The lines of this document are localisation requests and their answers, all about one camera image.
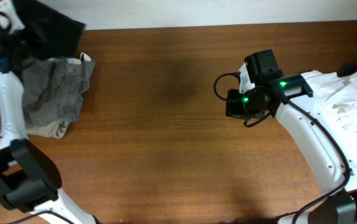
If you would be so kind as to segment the black shorts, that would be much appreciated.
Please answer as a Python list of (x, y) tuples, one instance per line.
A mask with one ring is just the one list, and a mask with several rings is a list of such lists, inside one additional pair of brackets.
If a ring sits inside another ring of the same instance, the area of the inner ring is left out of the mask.
[(0, 25), (0, 72), (19, 73), (37, 60), (71, 57), (85, 30), (76, 21), (36, 0), (13, 0), (24, 30), (9, 34)]

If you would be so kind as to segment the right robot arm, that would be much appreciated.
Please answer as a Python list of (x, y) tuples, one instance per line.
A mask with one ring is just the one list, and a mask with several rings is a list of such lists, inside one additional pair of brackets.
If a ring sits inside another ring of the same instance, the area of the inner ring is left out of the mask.
[(299, 210), (258, 223), (357, 223), (357, 69), (286, 76), (272, 50), (247, 56), (226, 115), (248, 128), (273, 117), (291, 135), (321, 194)]

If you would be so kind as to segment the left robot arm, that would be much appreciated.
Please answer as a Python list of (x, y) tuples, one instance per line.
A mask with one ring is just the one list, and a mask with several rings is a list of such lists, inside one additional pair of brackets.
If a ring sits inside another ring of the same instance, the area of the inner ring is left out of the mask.
[(0, 204), (49, 223), (98, 223), (63, 190), (55, 163), (28, 139), (22, 96), (24, 87), (0, 59)]

